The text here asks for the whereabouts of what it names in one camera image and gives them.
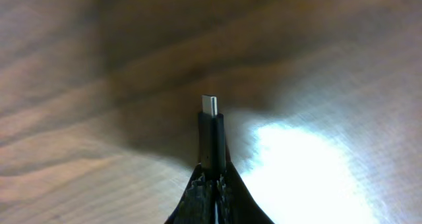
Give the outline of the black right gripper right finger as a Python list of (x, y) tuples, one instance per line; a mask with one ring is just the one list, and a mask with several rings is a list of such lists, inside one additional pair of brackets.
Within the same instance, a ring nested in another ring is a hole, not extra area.
[(226, 171), (217, 180), (218, 223), (274, 224), (255, 202), (234, 164), (226, 163)]

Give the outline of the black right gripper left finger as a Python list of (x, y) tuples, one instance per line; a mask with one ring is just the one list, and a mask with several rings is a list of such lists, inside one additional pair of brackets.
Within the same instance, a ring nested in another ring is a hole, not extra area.
[(165, 224), (211, 224), (215, 222), (215, 182), (206, 178), (199, 163), (182, 197)]

